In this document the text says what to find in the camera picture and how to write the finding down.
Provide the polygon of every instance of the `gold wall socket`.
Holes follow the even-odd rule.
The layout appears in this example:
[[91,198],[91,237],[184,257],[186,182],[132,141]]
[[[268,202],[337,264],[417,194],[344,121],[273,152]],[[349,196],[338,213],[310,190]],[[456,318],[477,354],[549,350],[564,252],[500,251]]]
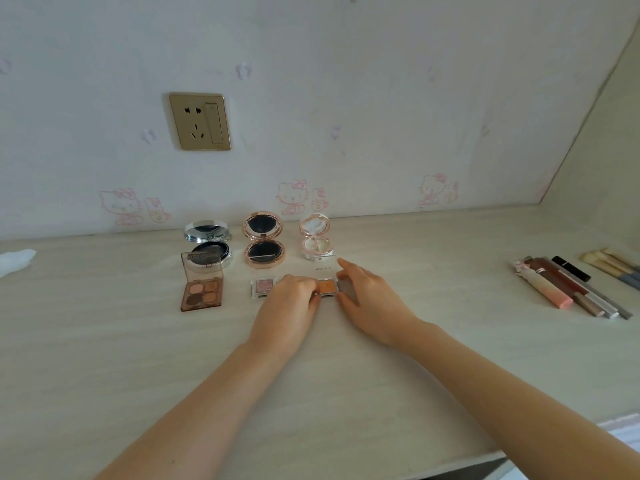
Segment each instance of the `gold wall socket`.
[[231,149],[222,94],[171,93],[169,101],[181,149]]

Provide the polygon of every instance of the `blue brush handle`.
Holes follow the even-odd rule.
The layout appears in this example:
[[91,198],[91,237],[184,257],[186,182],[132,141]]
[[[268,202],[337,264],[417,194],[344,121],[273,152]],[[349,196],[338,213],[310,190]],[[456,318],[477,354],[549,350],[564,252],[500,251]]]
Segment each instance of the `blue brush handle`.
[[640,290],[640,281],[633,279],[630,274],[620,274],[618,279],[629,286],[633,286],[636,290]]

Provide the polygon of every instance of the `white tissue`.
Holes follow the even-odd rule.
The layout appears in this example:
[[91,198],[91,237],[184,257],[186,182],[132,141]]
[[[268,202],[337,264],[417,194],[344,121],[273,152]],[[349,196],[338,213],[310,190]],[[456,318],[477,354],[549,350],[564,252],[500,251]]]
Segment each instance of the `white tissue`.
[[34,256],[36,256],[36,251],[33,249],[23,249],[16,253],[0,254],[0,278],[5,274],[27,267]]

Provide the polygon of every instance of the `table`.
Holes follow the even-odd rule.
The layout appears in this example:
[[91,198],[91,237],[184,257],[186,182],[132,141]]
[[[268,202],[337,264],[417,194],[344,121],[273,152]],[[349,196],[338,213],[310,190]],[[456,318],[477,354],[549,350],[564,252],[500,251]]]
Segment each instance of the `table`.
[[[247,337],[260,301],[232,230],[223,306],[188,313],[180,231],[0,243],[38,252],[0,279],[0,477],[90,478]],[[576,262],[616,248],[606,236],[539,207],[332,219],[329,236],[418,316],[587,418],[640,406],[640,293],[580,265],[637,314],[597,319],[553,308],[509,266],[527,254]],[[299,258],[297,223],[280,240]],[[219,478],[415,479],[500,455],[427,372],[326,298]]]

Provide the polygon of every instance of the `gold switch plate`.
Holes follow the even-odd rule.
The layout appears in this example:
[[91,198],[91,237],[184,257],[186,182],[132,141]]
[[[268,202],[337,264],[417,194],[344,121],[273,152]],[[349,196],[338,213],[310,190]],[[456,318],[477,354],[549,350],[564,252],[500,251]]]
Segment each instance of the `gold switch plate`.
[[169,102],[183,150],[231,149],[222,94],[171,93]]

